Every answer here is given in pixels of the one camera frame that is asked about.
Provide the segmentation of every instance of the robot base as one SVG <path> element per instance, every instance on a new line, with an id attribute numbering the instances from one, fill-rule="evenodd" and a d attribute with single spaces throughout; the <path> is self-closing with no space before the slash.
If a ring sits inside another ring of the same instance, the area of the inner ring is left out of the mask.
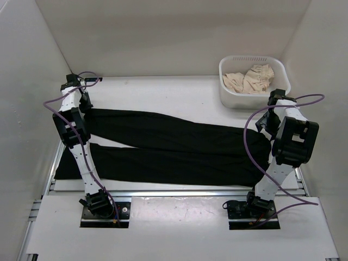
<path id="1" fill-rule="evenodd" d="M 114 223 L 114 214 L 109 217 L 102 217 L 98 214 L 93 215 L 87 207 L 83 207 L 80 227 L 98 227 L 98 228 L 128 228 L 129 217 L 131 215 L 130 202 L 116 202 L 119 211 L 120 225 Z"/>
<path id="2" fill-rule="evenodd" d="M 271 209 L 262 216 L 259 222 L 255 223 L 262 213 L 248 209 L 246 201 L 230 200 L 223 205 L 223 208 L 227 209 L 229 230 L 251 229 L 254 225 L 269 218 L 277 211 L 273 203 Z M 280 229 L 277 216 L 255 229 Z"/>

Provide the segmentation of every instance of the white basket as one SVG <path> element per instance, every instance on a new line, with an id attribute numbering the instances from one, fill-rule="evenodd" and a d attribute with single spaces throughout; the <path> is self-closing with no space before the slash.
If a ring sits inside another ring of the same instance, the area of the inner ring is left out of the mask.
<path id="1" fill-rule="evenodd" d="M 222 76 L 227 73 L 243 73 L 254 65 L 269 64 L 274 71 L 274 79 L 267 89 L 268 94 L 238 94 L 229 90 L 223 83 Z M 284 65 L 277 59 L 268 56 L 231 55 L 223 58 L 219 64 L 220 99 L 229 108 L 258 109 L 267 106 L 269 93 L 275 89 L 290 92 L 291 86 Z"/>

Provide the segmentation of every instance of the robotic arm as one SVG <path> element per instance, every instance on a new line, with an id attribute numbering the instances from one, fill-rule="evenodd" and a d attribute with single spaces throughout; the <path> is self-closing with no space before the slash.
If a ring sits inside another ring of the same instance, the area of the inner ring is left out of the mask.
<path id="1" fill-rule="evenodd" d="M 228 201 L 227 210 L 232 213 L 233 219 L 255 218 L 274 213 L 274 199 L 278 187 L 294 168 L 310 160 L 319 125 L 308 121 L 296 104 L 296 100 L 287 97 L 284 90 L 276 89 L 271 92 L 268 105 L 293 106 L 270 108 L 256 123 L 259 132 L 265 129 L 271 134 L 271 140 L 274 140 L 273 159 L 266 173 L 276 183 L 265 175 L 248 193 L 246 202 Z"/>
<path id="2" fill-rule="evenodd" d="M 63 144 L 69 148 L 70 152 L 75 157 L 84 182 L 85 199 L 81 199 L 80 203 L 87 207 L 92 214 L 108 217 L 113 213 L 113 206 L 110 203 L 108 195 L 100 186 L 102 183 L 94 166 L 89 147 L 91 135 L 85 128 L 82 116 L 82 113 L 92 108 L 93 105 L 90 102 L 88 92 L 83 90 L 83 88 L 76 89 L 72 92 L 73 89 L 81 86 L 80 80 L 76 74 L 67 75 L 66 80 L 67 83 L 61 86 L 60 91 L 62 95 L 68 92 L 71 92 L 71 94 L 63 99 L 59 113 L 77 130 L 83 142 L 85 155 L 83 155 L 81 144 L 72 129 L 60 117 L 56 116 L 56 114 L 53 114 L 53 121 Z M 85 158 L 87 159 L 94 178 L 87 168 Z"/>

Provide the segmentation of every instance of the beige cloth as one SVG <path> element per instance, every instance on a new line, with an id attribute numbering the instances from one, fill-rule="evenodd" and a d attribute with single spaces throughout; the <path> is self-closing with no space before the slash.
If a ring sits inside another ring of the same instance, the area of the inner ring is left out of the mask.
<path id="1" fill-rule="evenodd" d="M 246 75 L 227 73 L 223 82 L 227 88 L 240 94 L 264 94 L 274 78 L 274 71 L 269 64 L 254 65 Z"/>

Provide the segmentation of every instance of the black pants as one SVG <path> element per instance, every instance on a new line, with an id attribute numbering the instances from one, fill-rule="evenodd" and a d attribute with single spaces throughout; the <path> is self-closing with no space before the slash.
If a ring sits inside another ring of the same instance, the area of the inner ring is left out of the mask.
<path id="1" fill-rule="evenodd" d="M 194 123 L 157 113 L 104 109 L 89 110 L 85 122 L 91 134 L 135 147 L 91 144 L 101 178 L 252 187 L 263 176 L 245 152 L 242 128 Z M 248 130 L 247 143 L 257 163 L 266 170 L 271 150 L 269 140 Z M 67 149 L 55 178 L 81 178 Z"/>

